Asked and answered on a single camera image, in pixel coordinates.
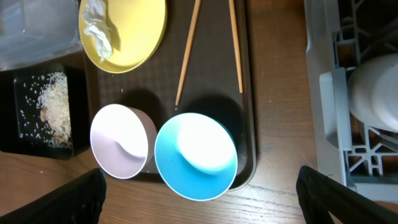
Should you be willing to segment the white cup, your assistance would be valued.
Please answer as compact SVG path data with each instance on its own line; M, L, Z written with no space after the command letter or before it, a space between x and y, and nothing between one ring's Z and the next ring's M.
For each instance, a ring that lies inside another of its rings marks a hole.
M349 110L362 123L397 132L397 54L372 58L348 80Z

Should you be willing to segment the wooden chopstick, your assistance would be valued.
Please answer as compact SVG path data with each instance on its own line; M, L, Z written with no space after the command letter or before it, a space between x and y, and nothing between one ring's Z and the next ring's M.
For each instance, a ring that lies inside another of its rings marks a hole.
M238 76L238 87L239 92L243 93L243 81L242 81L242 73L241 73L241 57L240 57L240 48L239 48L239 39L238 39L238 28L236 23L236 11L234 6L234 1L229 0L229 12L231 18L231 29L233 34L233 44L234 44L234 54L236 60L236 70Z
M194 7L193 7L193 13L192 13L192 19L188 31L188 37L187 37L187 43L185 46L185 51L184 51L184 56L183 56L183 63L182 63L182 68L180 72L180 79L178 83L178 89L177 89L177 96L175 99L175 107L177 108L180 102L182 90L183 90L183 84L185 80L185 75L187 72L187 67L189 63L189 58L190 58L190 52L192 49L192 44L193 44L193 38L195 35L195 28L198 20L198 14L200 11L200 5L201 5L201 0L196 0Z

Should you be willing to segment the blue bowl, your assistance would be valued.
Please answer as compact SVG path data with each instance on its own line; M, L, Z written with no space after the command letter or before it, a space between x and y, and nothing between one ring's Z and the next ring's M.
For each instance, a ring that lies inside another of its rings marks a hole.
M223 195L238 170L230 132L200 113L178 114L161 127L155 141L155 163L176 194L194 201Z

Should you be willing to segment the yellow plate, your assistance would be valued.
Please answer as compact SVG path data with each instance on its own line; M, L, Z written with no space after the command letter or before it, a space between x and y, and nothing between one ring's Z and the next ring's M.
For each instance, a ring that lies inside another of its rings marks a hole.
M87 24L82 15L87 3L82 0L79 8L80 40L88 58L103 71L129 72L146 62L160 45L167 24L166 0L105 1L113 54L101 62L94 39L84 34Z

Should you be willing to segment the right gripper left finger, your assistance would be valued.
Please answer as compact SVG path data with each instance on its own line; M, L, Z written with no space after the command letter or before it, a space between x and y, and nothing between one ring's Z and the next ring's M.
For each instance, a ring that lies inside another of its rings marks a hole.
M106 198L99 168L1 217L1 223L98 223Z

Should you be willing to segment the pink bowl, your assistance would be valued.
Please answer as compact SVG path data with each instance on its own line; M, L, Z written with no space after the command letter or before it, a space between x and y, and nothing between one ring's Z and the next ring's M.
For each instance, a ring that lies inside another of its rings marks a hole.
M107 174L130 179L153 158L156 136L155 124L145 112L111 104L101 108L93 118L91 150Z

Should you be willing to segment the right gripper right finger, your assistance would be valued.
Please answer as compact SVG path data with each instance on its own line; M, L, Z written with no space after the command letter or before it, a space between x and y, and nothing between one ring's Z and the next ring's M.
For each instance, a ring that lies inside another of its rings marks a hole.
M307 223L397 223L397 213L308 166L299 170L296 191Z

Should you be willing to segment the white tissue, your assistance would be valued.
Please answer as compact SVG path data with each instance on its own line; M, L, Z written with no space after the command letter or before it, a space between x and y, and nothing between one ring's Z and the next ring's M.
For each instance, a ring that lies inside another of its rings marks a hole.
M96 53L100 57L99 62L111 58L113 49L111 46L110 28L106 24L106 4L103 0L88 0L82 12L85 35L90 35L95 41Z

